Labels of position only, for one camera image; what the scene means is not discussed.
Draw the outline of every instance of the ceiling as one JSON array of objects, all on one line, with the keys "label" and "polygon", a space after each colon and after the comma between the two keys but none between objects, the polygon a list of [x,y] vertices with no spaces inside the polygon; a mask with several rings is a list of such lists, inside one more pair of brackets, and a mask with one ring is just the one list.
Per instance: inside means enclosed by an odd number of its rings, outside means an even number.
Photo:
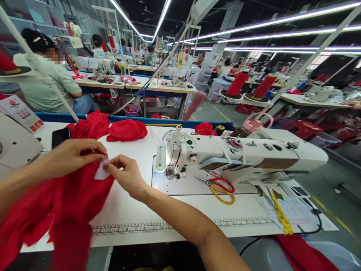
[{"label": "ceiling", "polygon": [[[134,26],[142,34],[153,35],[157,27],[165,0],[117,0],[123,7],[124,11],[128,13],[129,19]],[[160,36],[175,36],[180,27],[186,20],[193,0],[172,0],[165,15],[165,20],[158,32]],[[227,6],[234,2],[233,0],[219,0],[218,3],[211,9],[208,15],[198,24],[202,27],[201,35],[217,32],[220,30],[222,21],[226,14]],[[270,20],[275,13],[279,13],[278,17],[285,15],[292,15],[298,13],[306,4],[311,4],[309,10],[315,7],[321,8],[325,6],[340,4],[346,1],[331,1],[323,0],[244,0],[244,6],[236,22],[236,27],[252,24],[255,21]],[[335,13],[332,15],[320,16],[317,18],[305,19],[301,21],[293,21],[288,24],[281,24],[276,26],[263,27],[260,29],[253,29],[246,32],[237,32],[231,35],[231,38],[248,37],[253,35],[268,34],[274,32],[285,32],[292,30],[301,30],[307,28],[316,28],[321,26],[338,25],[348,15],[350,10]],[[360,16],[354,20],[353,23],[360,22]],[[267,40],[249,41],[247,46],[301,46],[308,45],[315,38],[315,36],[303,36],[293,38],[278,38]],[[212,39],[200,40],[200,46],[212,46]],[[361,44],[361,37],[354,33],[345,33],[339,36],[334,44],[350,45],[351,43]],[[230,43],[229,46],[239,46],[240,42]]]}]

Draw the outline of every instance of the yellow tape measure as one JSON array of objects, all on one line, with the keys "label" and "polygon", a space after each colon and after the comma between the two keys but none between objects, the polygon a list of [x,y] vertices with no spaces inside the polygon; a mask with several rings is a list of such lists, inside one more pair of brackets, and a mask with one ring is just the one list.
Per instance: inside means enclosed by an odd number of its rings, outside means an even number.
[{"label": "yellow tape measure", "polygon": [[291,235],[293,234],[293,228],[291,223],[288,221],[287,217],[285,216],[284,212],[281,209],[281,206],[279,205],[277,198],[275,196],[275,194],[273,193],[273,190],[270,186],[267,186],[267,189],[271,195],[271,198],[273,200],[273,203],[275,205],[275,210],[276,213],[278,215],[279,221],[281,222],[281,224],[283,225],[283,232],[285,233],[285,235]]}]

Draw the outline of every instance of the green shirt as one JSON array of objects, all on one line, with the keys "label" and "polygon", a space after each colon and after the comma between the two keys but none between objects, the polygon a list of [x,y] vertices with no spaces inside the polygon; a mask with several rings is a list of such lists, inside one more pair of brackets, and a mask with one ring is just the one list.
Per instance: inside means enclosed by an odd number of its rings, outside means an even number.
[{"label": "green shirt", "polygon": [[[36,55],[40,63],[45,67],[48,75],[55,81],[56,86],[64,96],[71,108],[74,106],[74,99],[70,94],[82,92],[82,89],[74,82],[68,71],[60,64],[49,59]],[[32,69],[31,75],[41,76],[27,54],[14,55],[14,63],[17,66],[27,66]],[[52,87],[43,84],[19,84],[26,100],[35,111],[68,113],[67,108],[59,99]]]}]

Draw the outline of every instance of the red and yellow scissors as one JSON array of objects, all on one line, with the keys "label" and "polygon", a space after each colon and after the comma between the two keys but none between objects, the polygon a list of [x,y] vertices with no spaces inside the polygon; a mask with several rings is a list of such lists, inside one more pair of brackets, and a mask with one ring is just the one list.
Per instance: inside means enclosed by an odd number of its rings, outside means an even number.
[{"label": "red and yellow scissors", "polygon": [[[228,205],[231,205],[231,204],[234,204],[235,202],[235,197],[232,193],[234,193],[234,186],[232,185],[232,183],[224,178],[213,178],[213,179],[210,179],[210,180],[207,180],[207,179],[204,179],[204,178],[201,178],[201,177],[198,177],[198,176],[195,176],[198,180],[204,182],[205,184],[209,185],[209,189],[212,191],[212,193],[216,196],[216,198],[223,202],[224,204],[228,204]],[[216,182],[217,180],[222,180],[222,181],[225,181],[229,187],[229,188],[226,188],[225,186],[223,186],[222,184]],[[227,194],[231,197],[231,201],[225,201],[223,200],[220,196],[218,196],[217,192],[220,192],[222,194]]]}]

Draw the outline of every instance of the black phone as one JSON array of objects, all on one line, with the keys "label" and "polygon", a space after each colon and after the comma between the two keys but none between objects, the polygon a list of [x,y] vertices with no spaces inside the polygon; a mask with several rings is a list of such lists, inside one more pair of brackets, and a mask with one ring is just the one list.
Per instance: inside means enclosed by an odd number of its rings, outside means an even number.
[{"label": "black phone", "polygon": [[67,139],[71,139],[70,128],[53,131],[52,149],[54,149],[56,146],[60,145]]}]

